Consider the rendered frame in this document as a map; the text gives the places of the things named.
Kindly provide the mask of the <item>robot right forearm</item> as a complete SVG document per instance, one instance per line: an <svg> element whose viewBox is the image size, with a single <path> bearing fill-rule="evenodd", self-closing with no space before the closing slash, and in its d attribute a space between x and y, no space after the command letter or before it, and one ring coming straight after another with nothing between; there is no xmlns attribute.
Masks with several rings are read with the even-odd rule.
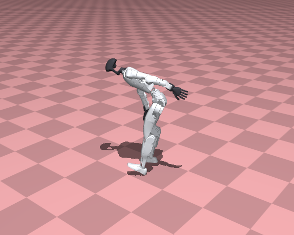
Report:
<svg viewBox="0 0 294 235"><path fill-rule="evenodd" d="M149 102L147 100L147 94L144 92L143 95L140 95L140 99L142 100L143 106L145 106L146 110L149 109Z"/></svg>

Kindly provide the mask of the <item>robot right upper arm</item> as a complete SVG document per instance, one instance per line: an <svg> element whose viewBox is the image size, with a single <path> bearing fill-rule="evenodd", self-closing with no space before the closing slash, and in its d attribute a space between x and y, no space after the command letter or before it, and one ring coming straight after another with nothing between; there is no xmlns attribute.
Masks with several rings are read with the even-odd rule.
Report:
<svg viewBox="0 0 294 235"><path fill-rule="evenodd" d="M137 93L138 93L138 95L143 95L144 91L141 91L141 90L137 89Z"/></svg>

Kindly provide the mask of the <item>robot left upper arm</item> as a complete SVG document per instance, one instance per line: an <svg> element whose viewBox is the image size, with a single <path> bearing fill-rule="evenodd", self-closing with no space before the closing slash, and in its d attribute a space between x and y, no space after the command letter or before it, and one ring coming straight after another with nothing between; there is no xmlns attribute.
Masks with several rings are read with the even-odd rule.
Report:
<svg viewBox="0 0 294 235"><path fill-rule="evenodd" d="M139 79L139 80L146 80L146 77L149 76L149 74L146 74L146 73L142 73L142 72L138 72L138 71L135 71L133 69L127 69L126 72L125 72L125 77L126 78L129 78L129 79ZM148 85L151 85L153 82L146 82Z"/></svg>

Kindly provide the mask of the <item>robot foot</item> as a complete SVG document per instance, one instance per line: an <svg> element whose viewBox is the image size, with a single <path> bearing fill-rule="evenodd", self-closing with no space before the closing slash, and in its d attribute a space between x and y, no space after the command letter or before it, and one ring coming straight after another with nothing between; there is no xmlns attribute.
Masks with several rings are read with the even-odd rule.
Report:
<svg viewBox="0 0 294 235"><path fill-rule="evenodd" d="M158 162L158 160L155 156L152 158L147 158L147 161L146 161L146 163L157 163L157 162Z"/></svg>
<svg viewBox="0 0 294 235"><path fill-rule="evenodd" d="M147 168L145 168L145 167L144 167L144 169L140 168L140 164L128 163L127 166L135 171L142 173L143 175L146 175L146 173L147 173Z"/></svg>

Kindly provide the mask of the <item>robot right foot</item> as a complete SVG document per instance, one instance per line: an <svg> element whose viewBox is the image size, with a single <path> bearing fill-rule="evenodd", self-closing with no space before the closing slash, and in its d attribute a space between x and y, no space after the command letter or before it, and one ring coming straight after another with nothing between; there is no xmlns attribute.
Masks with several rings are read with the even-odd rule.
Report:
<svg viewBox="0 0 294 235"><path fill-rule="evenodd" d="M157 162L158 162L158 160L155 156L152 158L147 158L147 161L146 161L146 163L157 163Z"/></svg>

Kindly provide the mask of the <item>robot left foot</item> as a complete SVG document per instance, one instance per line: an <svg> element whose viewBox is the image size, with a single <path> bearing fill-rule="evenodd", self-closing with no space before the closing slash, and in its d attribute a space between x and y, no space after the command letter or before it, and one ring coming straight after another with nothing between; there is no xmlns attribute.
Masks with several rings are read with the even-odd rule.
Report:
<svg viewBox="0 0 294 235"><path fill-rule="evenodd" d="M145 167L144 167L144 169L140 168L140 164L128 163L127 166L135 171L142 173L143 175L146 175L146 173L147 173L147 168L145 168Z"/></svg>

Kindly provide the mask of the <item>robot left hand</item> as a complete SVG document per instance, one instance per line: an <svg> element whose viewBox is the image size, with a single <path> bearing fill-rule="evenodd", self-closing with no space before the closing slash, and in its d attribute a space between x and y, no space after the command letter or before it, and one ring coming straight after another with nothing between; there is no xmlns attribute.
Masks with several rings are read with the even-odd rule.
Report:
<svg viewBox="0 0 294 235"><path fill-rule="evenodd" d="M178 98L177 96L179 96L179 97L180 97L181 99L183 99L183 100L184 100L183 97L187 97L187 96L184 96L183 94L188 95L188 94L184 93L184 92L188 92L188 91L183 90L183 89L181 89L181 88L179 88L179 87L174 87L174 85L173 85L172 83L169 83L169 84L172 85L171 90L169 90L169 89L167 89L167 88L166 88L166 89L169 90L169 91L172 91L172 93L174 94L174 96L176 97L177 100L179 100L179 98ZM182 92L182 91L184 91L184 92ZM182 94L181 94L181 93L182 93ZM181 97L180 95L183 96L183 97Z"/></svg>

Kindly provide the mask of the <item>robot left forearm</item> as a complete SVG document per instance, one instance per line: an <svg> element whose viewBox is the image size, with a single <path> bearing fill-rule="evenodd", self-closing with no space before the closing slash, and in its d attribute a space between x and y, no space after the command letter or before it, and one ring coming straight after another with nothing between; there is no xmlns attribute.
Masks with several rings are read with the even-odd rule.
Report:
<svg viewBox="0 0 294 235"><path fill-rule="evenodd" d="M169 90L171 90L171 88L172 88L172 85L169 84L167 80L162 80L156 76L151 76L151 75L147 76L146 82L153 82L154 85L166 87Z"/></svg>

